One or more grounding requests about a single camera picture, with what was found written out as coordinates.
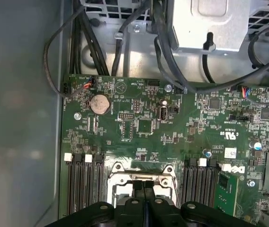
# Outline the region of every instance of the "metal clip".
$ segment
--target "metal clip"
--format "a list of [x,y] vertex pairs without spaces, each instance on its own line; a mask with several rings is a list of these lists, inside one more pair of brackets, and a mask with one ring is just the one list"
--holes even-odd
[[115,39],[123,40],[124,39],[124,33],[123,32],[116,32],[114,35]]

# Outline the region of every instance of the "electrolytic capacitor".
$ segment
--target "electrolytic capacitor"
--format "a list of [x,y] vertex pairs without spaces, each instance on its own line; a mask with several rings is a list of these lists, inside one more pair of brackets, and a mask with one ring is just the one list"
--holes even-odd
[[249,147],[255,150],[262,150],[262,144],[258,141],[250,141]]
[[208,149],[204,149],[203,150],[203,154],[207,157],[207,158],[210,158],[212,156],[212,153],[210,150]]

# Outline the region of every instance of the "green circuit board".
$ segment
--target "green circuit board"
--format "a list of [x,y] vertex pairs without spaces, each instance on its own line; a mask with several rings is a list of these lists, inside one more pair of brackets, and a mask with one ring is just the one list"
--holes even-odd
[[[65,89],[74,91],[89,78],[69,75]],[[94,76],[94,81],[93,88],[63,101],[60,217],[72,206],[65,153],[104,156],[104,174],[98,179],[103,188],[98,197],[104,200],[106,178],[116,161],[144,172],[173,165],[181,198],[184,160],[198,160],[208,150],[218,163],[244,167],[244,172],[230,173],[237,182],[232,214],[256,223],[261,211],[269,212],[269,196],[262,187],[269,151],[269,106],[252,105],[243,99],[238,87],[198,95],[174,87],[165,89],[164,80]],[[97,95],[109,102],[105,113],[92,111]],[[250,98],[269,102],[269,88],[251,87]],[[76,120],[75,113],[81,119]],[[262,151],[250,148],[255,140],[262,143]],[[249,187],[248,181],[254,181],[255,186]]]

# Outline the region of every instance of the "motherboard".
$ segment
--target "motherboard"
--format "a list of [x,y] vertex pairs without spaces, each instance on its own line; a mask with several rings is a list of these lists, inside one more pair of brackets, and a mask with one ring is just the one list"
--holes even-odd
[[[135,179],[177,207],[197,201],[253,224],[269,213],[269,105],[242,86],[193,94],[156,79],[69,75],[64,90],[87,81],[63,100],[61,218],[117,205]],[[269,88],[249,97],[269,102]]]

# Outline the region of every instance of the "black cable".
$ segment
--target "black cable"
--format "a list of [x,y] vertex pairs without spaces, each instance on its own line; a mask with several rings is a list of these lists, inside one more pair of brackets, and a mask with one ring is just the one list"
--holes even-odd
[[254,51],[254,45],[256,41],[259,39],[260,35],[268,31],[269,31],[269,27],[265,28],[263,31],[253,34],[253,37],[250,40],[249,45],[248,45],[248,57],[250,61],[252,62],[253,66],[257,68],[264,66],[264,64],[256,56],[256,53]]
[[81,71],[81,28],[78,18],[75,18],[76,33],[75,33],[75,72],[76,74],[82,74]]
[[82,13],[85,10],[84,6],[81,6],[77,9],[77,11],[72,14],[67,21],[65,21],[62,26],[50,37],[50,39],[46,42],[45,46],[44,46],[44,52],[43,52],[43,66],[44,66],[44,70],[45,70],[45,75],[47,78],[47,81],[50,85],[50,87],[52,88],[52,90],[59,96],[63,97],[63,98],[72,98],[76,95],[78,95],[83,89],[84,87],[80,87],[79,89],[77,89],[75,92],[73,92],[72,94],[64,94],[62,92],[60,92],[54,85],[54,82],[51,78],[51,74],[49,71],[49,66],[48,66],[48,51],[49,51],[49,46],[52,43],[52,41],[56,38],[56,36],[58,34],[60,34],[63,29],[70,24],[80,13]]
[[[79,7],[82,7],[82,5],[79,3],[78,0],[74,0],[73,1],[73,8],[74,8],[74,10],[77,10]],[[81,29],[82,29],[82,31],[84,33],[85,39],[87,41],[87,46],[89,47],[89,50],[90,50],[90,53],[91,53],[91,57],[92,57],[93,62],[95,64],[96,70],[97,70],[97,72],[98,72],[99,75],[104,75],[104,72],[103,72],[101,63],[99,61],[99,58],[98,58],[98,55],[97,55],[95,46],[93,45],[93,43],[91,41],[91,38],[90,38],[90,36],[88,34],[88,31],[86,29],[86,26],[84,24],[84,21],[83,21],[83,18],[82,17],[79,17],[79,22],[80,22]]]
[[160,50],[160,47],[159,47],[159,44],[158,44],[158,41],[159,41],[159,38],[158,37],[155,37],[154,39],[154,49],[155,49],[155,55],[157,57],[157,63],[158,63],[158,68],[162,74],[162,76],[168,81],[170,82],[172,85],[180,88],[180,89],[184,89],[184,87],[179,84],[178,82],[175,81],[175,79],[171,78],[171,76],[165,71],[164,67],[162,66],[162,63],[161,63],[161,50]]
[[[137,20],[149,8],[150,8],[150,0],[146,0],[145,2],[141,4],[141,6],[133,14],[129,16],[129,18],[126,19],[126,21],[124,21],[124,23],[122,24],[118,32],[124,33],[127,26],[133,21]],[[123,45],[123,40],[117,39],[115,59],[114,59],[114,63],[112,64],[112,70],[111,70],[111,76],[113,77],[117,75],[117,69],[119,67],[121,54],[122,54],[122,45]]]
[[99,58],[99,62],[101,64],[101,67],[103,69],[103,72],[104,72],[104,76],[109,76],[109,71],[108,71],[108,68],[107,68],[107,65],[106,65],[106,61],[105,61],[105,58],[104,58],[104,55],[103,55],[103,52],[102,52],[102,49],[100,47],[100,44],[91,28],[91,24],[90,24],[90,21],[89,21],[89,18],[86,14],[85,11],[83,11],[83,14],[82,14],[82,17],[83,18],[83,22],[84,22],[84,25],[86,27],[86,30],[87,30],[87,34],[88,36],[91,38],[92,40],[92,44],[94,45],[95,47],[95,50],[98,54],[98,58]]
[[207,61],[208,61],[208,55],[203,54],[202,55],[202,67],[203,67],[204,74],[205,74],[206,78],[208,79],[209,83],[215,84],[214,79],[212,79],[212,76],[210,75]]
[[181,70],[179,69],[177,63],[174,60],[174,57],[170,48],[170,42],[168,39],[167,27],[164,20],[164,15],[161,9],[161,5],[157,0],[154,1],[153,17],[157,26],[161,49],[162,49],[164,58],[168,64],[168,67],[171,70],[172,74],[179,80],[179,82],[182,85],[184,85],[188,89],[189,92],[197,93],[197,94],[205,94],[205,93],[216,92],[222,89],[227,89],[228,87],[232,87],[239,83],[243,83],[247,79],[258,77],[269,69],[269,63],[268,63],[260,67],[258,70],[254,72],[251,72],[243,77],[234,79],[232,81],[229,81],[223,84],[217,84],[212,87],[193,87],[184,78],[184,75],[182,74]]
[[76,21],[72,23],[72,36],[70,43],[70,56],[69,56],[69,74],[74,73],[74,58],[75,58],[75,38],[76,38]]

